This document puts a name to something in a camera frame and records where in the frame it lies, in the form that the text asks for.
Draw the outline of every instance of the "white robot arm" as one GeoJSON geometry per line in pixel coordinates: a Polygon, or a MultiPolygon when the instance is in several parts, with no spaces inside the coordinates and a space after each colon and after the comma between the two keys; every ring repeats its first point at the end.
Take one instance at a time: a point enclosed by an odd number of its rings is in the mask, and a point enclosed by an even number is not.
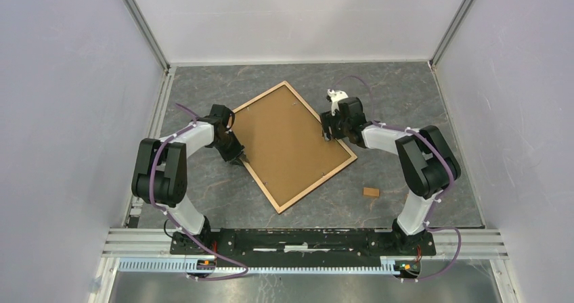
{"type": "MultiPolygon", "coordinates": [[[[332,108],[321,114],[325,140],[348,137],[351,143],[360,147],[381,149],[399,156],[409,193],[403,211],[393,223],[393,231],[399,234],[400,242],[415,239],[424,231],[423,223],[433,200],[449,185],[445,167],[406,129],[367,121],[359,98],[329,90],[327,99],[332,102],[332,108]]],[[[437,127],[408,130],[418,132],[440,153],[454,179],[460,176],[460,166],[437,127]]]]}
{"type": "Polygon", "coordinates": [[[244,147],[231,131],[234,113],[213,105],[209,116],[189,123],[179,134],[161,139],[144,139],[139,144],[132,179],[132,193],[146,203],[158,206],[192,235],[208,236],[209,221],[199,213],[187,191],[187,159],[202,147],[215,147],[224,161],[242,165],[244,147]],[[150,198],[150,178],[156,152],[167,141],[154,173],[154,198],[150,198]]]}

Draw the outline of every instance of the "white wall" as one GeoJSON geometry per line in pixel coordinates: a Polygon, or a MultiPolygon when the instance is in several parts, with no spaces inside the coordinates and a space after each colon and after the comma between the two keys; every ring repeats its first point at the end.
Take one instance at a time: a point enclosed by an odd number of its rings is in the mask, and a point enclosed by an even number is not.
{"type": "Polygon", "coordinates": [[[438,77],[526,302],[572,302],[574,0],[476,0],[438,77]]]}
{"type": "Polygon", "coordinates": [[[162,70],[122,0],[0,0],[0,302],[85,302],[162,70]]]}
{"type": "Polygon", "coordinates": [[[172,63],[428,60],[462,0],[136,0],[172,63]]]}

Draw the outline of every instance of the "purple cable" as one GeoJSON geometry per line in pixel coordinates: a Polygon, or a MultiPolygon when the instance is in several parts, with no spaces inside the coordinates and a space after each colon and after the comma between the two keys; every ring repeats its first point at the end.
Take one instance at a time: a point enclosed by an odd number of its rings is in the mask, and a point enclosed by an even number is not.
{"type": "MultiPolygon", "coordinates": [[[[185,106],[183,105],[179,105],[178,104],[178,108],[188,112],[189,114],[195,115],[195,113],[193,113],[193,111],[187,109],[185,106]]],[[[222,260],[225,260],[227,262],[230,262],[236,266],[242,267],[245,270],[242,271],[241,273],[237,273],[237,274],[233,274],[233,275],[226,275],[226,276],[221,276],[221,277],[213,277],[213,278],[197,278],[197,281],[223,281],[226,279],[233,279],[233,278],[238,278],[241,277],[245,274],[247,274],[247,272],[249,271],[249,268],[242,264],[241,262],[235,261],[231,258],[222,256],[214,251],[212,251],[211,249],[209,249],[208,247],[204,246],[203,243],[201,243],[201,241],[197,240],[188,230],[186,230],[185,228],[183,228],[176,220],[175,218],[163,207],[159,206],[158,204],[156,204],[156,199],[154,197],[154,182],[155,182],[155,176],[156,176],[156,170],[157,170],[157,166],[158,166],[158,162],[161,156],[161,153],[163,152],[164,148],[167,146],[167,144],[169,142],[171,142],[172,140],[174,140],[174,138],[176,138],[177,136],[179,136],[182,133],[185,133],[187,131],[192,130],[195,127],[195,122],[197,121],[197,115],[194,116],[194,123],[190,124],[186,127],[184,127],[183,129],[175,132],[175,134],[171,135],[170,137],[168,137],[159,147],[158,151],[156,152],[156,155],[154,157],[154,161],[152,163],[152,171],[150,173],[150,203],[153,207],[161,210],[164,214],[167,215],[167,218],[175,225],[176,228],[181,228],[181,230],[185,233],[185,235],[187,235],[188,237],[190,237],[190,239],[202,250],[204,250],[205,252],[208,252],[209,254],[212,254],[213,256],[216,256],[222,260]]]]}
{"type": "Polygon", "coordinates": [[[189,114],[194,119],[194,125],[197,123],[197,118],[199,117],[199,115],[197,115],[193,110],[177,102],[175,103],[175,106],[178,107],[182,112],[189,114]]]}

